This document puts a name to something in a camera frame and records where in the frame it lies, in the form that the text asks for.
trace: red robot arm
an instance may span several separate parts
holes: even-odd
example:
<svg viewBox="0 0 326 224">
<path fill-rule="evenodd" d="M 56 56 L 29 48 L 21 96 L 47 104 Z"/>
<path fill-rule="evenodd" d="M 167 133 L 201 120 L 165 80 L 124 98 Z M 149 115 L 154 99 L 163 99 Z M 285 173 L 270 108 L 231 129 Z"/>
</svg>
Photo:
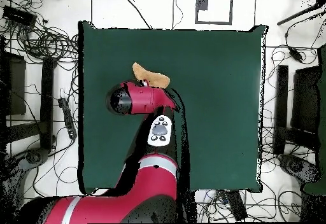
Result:
<svg viewBox="0 0 326 224">
<path fill-rule="evenodd" d="M 35 199 L 20 210 L 18 222 L 170 223 L 176 219 L 177 182 L 174 101 L 147 82 L 127 81 L 109 91 L 115 114 L 145 114 L 115 188 L 101 196 Z"/>
</svg>

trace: cable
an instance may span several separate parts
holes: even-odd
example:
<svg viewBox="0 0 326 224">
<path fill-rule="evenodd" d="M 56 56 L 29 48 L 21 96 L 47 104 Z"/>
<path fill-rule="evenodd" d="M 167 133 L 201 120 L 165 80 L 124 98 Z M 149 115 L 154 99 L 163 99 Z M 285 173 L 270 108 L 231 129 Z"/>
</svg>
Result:
<svg viewBox="0 0 326 224">
<path fill-rule="evenodd" d="M 148 24 L 147 24 L 147 22 L 146 22 L 146 20 L 144 19 L 144 17 L 141 15 L 141 13 L 140 13 L 140 11 L 137 9 L 137 7 L 130 1 L 130 0 L 128 0 L 128 2 L 130 3 L 130 4 L 132 4 L 132 6 L 136 9 L 136 11 L 139 13 L 139 15 L 140 15 L 140 17 L 143 19 L 143 21 L 145 22 L 145 24 L 147 25 L 147 27 L 149 28 L 149 29 L 153 29 L 153 27 L 151 27 L 151 26 L 149 26 Z"/>
<path fill-rule="evenodd" d="M 55 163 L 55 164 L 58 164 L 58 162 L 60 162 L 60 160 L 61 160 L 61 158 L 64 156 L 64 154 L 66 153 L 66 151 L 67 151 L 67 149 L 69 148 L 69 147 L 71 147 L 72 145 L 74 144 L 74 141 L 71 141 L 70 142 L 70 144 L 69 144 L 69 146 L 67 146 L 67 147 L 65 147 L 65 148 L 63 148 L 63 149 L 61 149 L 61 150 L 59 150 L 58 152 L 56 152 L 56 153 L 59 153 L 60 151 L 63 151 L 63 150 L 65 150 L 65 152 L 61 155 L 61 157 L 60 157 L 60 159 Z M 42 178 L 44 178 L 51 170 L 53 169 L 53 166 L 44 174 L 44 175 L 42 175 L 42 177 L 40 177 L 37 181 L 35 181 L 34 183 L 33 183 L 33 185 L 35 185 L 39 180 L 41 180 Z M 31 188 L 32 188 L 33 186 L 30 186 L 25 192 L 24 192 L 24 194 L 28 191 L 28 190 L 30 190 Z"/>
<path fill-rule="evenodd" d="M 321 26 L 320 26 L 320 28 L 319 28 L 318 34 L 317 34 L 317 36 L 316 36 L 315 40 L 313 41 L 313 44 L 311 45 L 310 48 L 299 48 L 299 47 L 294 48 L 294 47 L 289 46 L 289 44 L 288 44 L 288 33 L 289 33 L 290 29 L 291 29 L 293 26 L 295 26 L 295 25 L 297 25 L 297 24 L 299 24 L 299 23 L 302 23 L 302 22 L 308 21 L 308 20 L 312 20 L 312 19 L 316 18 L 317 16 L 322 16 L 322 15 L 324 15 L 324 14 L 326 14 L 326 11 L 322 11 L 322 12 L 317 13 L 317 14 L 314 14 L 314 15 L 308 17 L 308 18 L 305 18 L 304 20 L 298 21 L 298 22 L 292 24 L 292 25 L 287 29 L 287 32 L 285 33 L 285 44 L 286 44 L 286 46 L 288 47 L 291 56 L 292 56 L 295 60 L 297 60 L 298 62 L 300 62 L 300 63 L 302 63 L 302 64 L 309 65 L 309 64 L 313 63 L 313 62 L 316 60 L 316 58 L 317 58 L 317 52 L 316 52 L 316 50 L 313 48 L 313 45 L 314 45 L 314 43 L 316 42 L 316 40 L 319 38 L 320 32 L 322 31 L 322 28 L 323 28 L 323 26 L 324 26 L 325 20 L 322 22 L 322 24 L 321 24 Z M 306 56 L 305 56 L 304 58 L 302 58 L 301 53 L 300 53 L 299 50 L 310 50 L 310 52 L 315 56 L 314 59 L 313 59 L 311 62 L 309 62 L 309 63 L 305 63 L 305 62 L 303 62 L 304 60 L 306 60 Z"/>
<path fill-rule="evenodd" d="M 62 174 L 64 173 L 64 171 L 65 171 L 65 170 L 68 170 L 69 168 L 74 168 L 74 169 L 78 170 L 75 166 L 69 166 L 69 167 L 67 167 L 67 168 L 65 168 L 65 169 L 62 170 L 62 172 L 60 173 L 60 175 L 59 175 L 59 177 L 58 177 L 58 180 L 57 180 L 57 186 L 55 187 L 55 195 L 56 195 L 56 196 L 58 195 L 58 184 L 59 184 L 59 181 L 62 181 L 62 180 L 60 179 L 60 177 L 62 176 Z M 64 183 L 65 183 L 65 184 L 71 184 L 71 183 L 74 183 L 74 182 L 76 182 L 76 181 L 78 181 L 78 178 L 77 178 L 76 180 L 72 181 L 72 182 L 64 181 Z"/>
<path fill-rule="evenodd" d="M 183 12 L 181 11 L 181 19 L 178 23 L 176 23 L 174 26 L 172 26 L 172 29 L 174 29 L 176 27 L 176 25 L 180 24 L 181 21 L 182 21 L 182 18 L 183 18 Z M 174 0 L 173 0 L 173 20 L 174 20 Z"/>
</svg>

